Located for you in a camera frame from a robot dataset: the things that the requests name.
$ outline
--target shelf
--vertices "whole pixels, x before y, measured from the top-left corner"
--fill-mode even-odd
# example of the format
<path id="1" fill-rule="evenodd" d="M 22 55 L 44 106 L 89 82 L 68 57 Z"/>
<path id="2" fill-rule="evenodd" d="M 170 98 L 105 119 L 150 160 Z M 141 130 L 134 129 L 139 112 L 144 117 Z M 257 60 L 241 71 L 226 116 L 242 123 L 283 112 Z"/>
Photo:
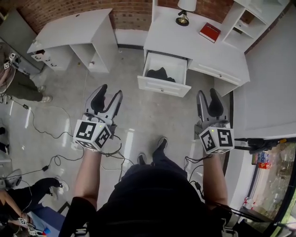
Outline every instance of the shelf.
<path id="1" fill-rule="evenodd" d="M 244 32 L 242 32 L 240 34 L 236 31 L 232 30 L 228 34 L 228 36 L 226 37 L 224 42 L 236 47 L 237 49 L 239 49 L 241 51 L 245 51 L 254 42 L 254 39 Z"/>
<path id="2" fill-rule="evenodd" d="M 96 52 L 92 44 L 72 44 L 70 45 L 82 63 L 88 67 L 92 61 L 93 54 Z"/>
<path id="3" fill-rule="evenodd" d="M 93 54 L 91 63 L 87 66 L 90 72 L 105 72 L 105 65 L 97 52 Z"/>
<path id="4" fill-rule="evenodd" d="M 259 18 L 254 16 L 249 24 L 244 23 L 241 19 L 234 26 L 236 29 L 242 31 L 252 38 L 256 38 L 266 29 L 266 24 Z"/>
<path id="5" fill-rule="evenodd" d="M 289 0 L 235 0 L 266 24 L 271 24 L 288 5 Z"/>

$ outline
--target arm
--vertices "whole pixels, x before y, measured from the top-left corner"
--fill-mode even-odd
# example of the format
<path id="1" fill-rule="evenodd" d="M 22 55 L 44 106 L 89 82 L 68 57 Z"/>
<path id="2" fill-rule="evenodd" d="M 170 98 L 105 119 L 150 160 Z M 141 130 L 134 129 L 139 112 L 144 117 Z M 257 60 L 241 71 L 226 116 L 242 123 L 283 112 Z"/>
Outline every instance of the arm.
<path id="1" fill-rule="evenodd" d="M 74 197 L 88 200 L 97 208 L 98 193 L 100 186 L 100 165 L 102 154 L 86 149 L 80 166 Z"/>
<path id="2" fill-rule="evenodd" d="M 3 74 L 3 76 L 0 79 L 0 86 L 2 86 L 2 84 L 5 82 L 5 80 L 6 80 L 7 76 L 8 76 L 8 74 L 9 74 L 9 72 L 10 72 L 10 68 L 8 68 L 8 69 L 6 69 L 4 71 L 4 74 Z"/>
<path id="3" fill-rule="evenodd" d="M 223 205 L 228 204 L 227 187 L 221 165 L 221 155 L 213 155 L 203 160 L 203 194 L 207 206 L 214 209 L 216 206 L 211 202 Z"/>
<path id="4" fill-rule="evenodd" d="M 7 203 L 17 213 L 18 216 L 22 216 L 22 211 L 20 210 L 19 206 L 5 190 L 0 191 L 0 200 L 3 205 Z"/>

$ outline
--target floor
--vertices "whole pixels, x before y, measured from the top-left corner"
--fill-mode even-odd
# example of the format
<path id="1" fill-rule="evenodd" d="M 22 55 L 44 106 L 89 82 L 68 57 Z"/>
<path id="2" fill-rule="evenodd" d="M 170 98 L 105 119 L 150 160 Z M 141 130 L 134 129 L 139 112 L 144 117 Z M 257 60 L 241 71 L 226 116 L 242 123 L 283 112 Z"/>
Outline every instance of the floor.
<path id="1" fill-rule="evenodd" d="M 137 85 L 137 75 L 142 74 L 144 66 L 143 51 L 120 49 L 113 69 L 109 74 L 86 74 L 86 68 L 74 57 L 66 72 L 54 72 L 45 67 L 41 74 L 33 77 L 36 85 L 46 85 L 46 93 L 53 96 L 52 102 L 40 104 L 25 100 L 17 100 L 31 107 L 34 113 L 34 124 L 40 131 L 47 131 L 54 136 L 63 131 L 73 132 L 76 120 L 81 118 L 83 105 L 89 95 L 100 85 L 107 84 L 106 100 L 118 90 L 123 92 L 123 101 L 115 123 L 118 125 L 116 135 L 122 140 L 122 154 L 136 162 L 138 153 L 145 152 L 151 161 L 151 154 L 161 136 L 168 137 L 166 155 L 184 167 L 184 157 L 202 157 L 200 141 L 193 140 L 194 124 L 197 122 L 196 95 L 203 90 L 209 96 L 209 90 L 214 86 L 211 76 L 192 70 L 187 72 L 186 84 L 192 89 L 184 98 L 166 94 L 140 90 Z M 33 115 L 29 110 L 15 102 L 0 104 L 0 113 L 4 125 L 9 131 L 11 144 L 11 159 L 13 169 L 21 168 L 23 173 L 39 170 L 48 165 L 55 155 L 68 159 L 81 157 L 82 151 L 71 148 L 72 139 L 67 134 L 59 139 L 53 139 L 47 134 L 38 133 L 32 126 Z M 108 140 L 105 152 L 118 149 L 119 140 Z M 117 184 L 122 160 L 112 157 L 102 158 L 101 180 L 98 207 L 109 198 Z M 52 201 L 49 197 L 45 204 L 58 210 L 65 201 L 71 201 L 72 191 L 81 160 L 61 160 L 60 166 L 54 163 L 46 172 L 35 172 L 24 175 L 23 180 L 29 184 L 38 179 L 59 175 L 70 186 L 70 191 Z M 123 170 L 127 170 L 130 162 L 126 161 Z M 187 168 L 190 174 L 195 165 Z M 8 173 L 9 164 L 3 173 Z M 202 181 L 202 167 L 196 170 L 193 179 Z"/>

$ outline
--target sneaker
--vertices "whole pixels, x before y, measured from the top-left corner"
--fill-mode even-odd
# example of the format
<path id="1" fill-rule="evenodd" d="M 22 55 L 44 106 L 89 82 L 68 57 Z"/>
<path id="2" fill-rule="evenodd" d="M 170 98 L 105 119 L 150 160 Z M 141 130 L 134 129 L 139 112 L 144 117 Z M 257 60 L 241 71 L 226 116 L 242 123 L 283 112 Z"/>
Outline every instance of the sneaker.
<path id="1" fill-rule="evenodd" d="M 146 155 L 144 153 L 140 153 L 138 155 L 137 161 L 138 161 L 139 165 L 146 165 L 146 163 L 147 163 Z"/>
<path id="2" fill-rule="evenodd" d="M 10 151 L 10 146 L 9 146 L 9 144 L 8 144 L 8 145 L 5 146 L 5 153 L 6 153 L 7 155 L 9 155 L 9 151 Z"/>
<path id="3" fill-rule="evenodd" d="M 54 201 L 57 201 L 58 198 L 57 198 L 56 188 L 50 187 L 49 188 L 49 193 L 47 193 L 47 194 L 49 194 L 50 196 L 52 196 L 53 199 L 54 199 Z"/>
<path id="4" fill-rule="evenodd" d="M 62 180 L 59 176 L 56 176 L 55 179 L 57 179 L 61 185 L 57 188 L 57 191 L 60 195 L 63 195 L 64 191 L 69 191 L 69 185 L 64 180 Z"/>
<path id="5" fill-rule="evenodd" d="M 162 137 L 162 138 L 159 139 L 156 149 L 157 150 L 162 150 L 164 152 L 166 148 L 167 148 L 167 138 Z"/>
<path id="6" fill-rule="evenodd" d="M 52 96 L 44 96 L 42 97 L 41 103 L 49 103 L 52 101 Z"/>
<path id="7" fill-rule="evenodd" d="M 40 86 L 38 87 L 38 92 L 43 93 L 46 89 L 46 86 Z"/>

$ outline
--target white sneaker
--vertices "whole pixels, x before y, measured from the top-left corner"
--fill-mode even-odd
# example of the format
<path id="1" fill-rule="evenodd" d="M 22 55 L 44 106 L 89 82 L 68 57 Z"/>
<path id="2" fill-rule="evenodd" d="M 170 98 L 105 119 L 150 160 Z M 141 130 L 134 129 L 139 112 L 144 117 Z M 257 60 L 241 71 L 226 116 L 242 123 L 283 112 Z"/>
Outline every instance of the white sneaker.
<path id="1" fill-rule="evenodd" d="M 54 201 L 57 201 L 57 193 L 56 193 L 56 188 L 50 187 L 49 188 L 50 195 L 53 197 Z"/>
<path id="2" fill-rule="evenodd" d="M 40 101 L 40 103 L 49 103 L 52 101 L 52 96 L 44 96 L 42 97 L 42 100 Z"/>
<path id="3" fill-rule="evenodd" d="M 62 180 L 59 176 L 56 176 L 55 178 L 61 184 L 61 187 L 57 188 L 57 191 L 60 195 L 63 195 L 64 191 L 66 191 L 66 192 L 69 191 L 69 185 L 64 180 Z"/>
<path id="4" fill-rule="evenodd" d="M 46 90 L 46 86 L 38 87 L 38 92 L 43 93 Z"/>

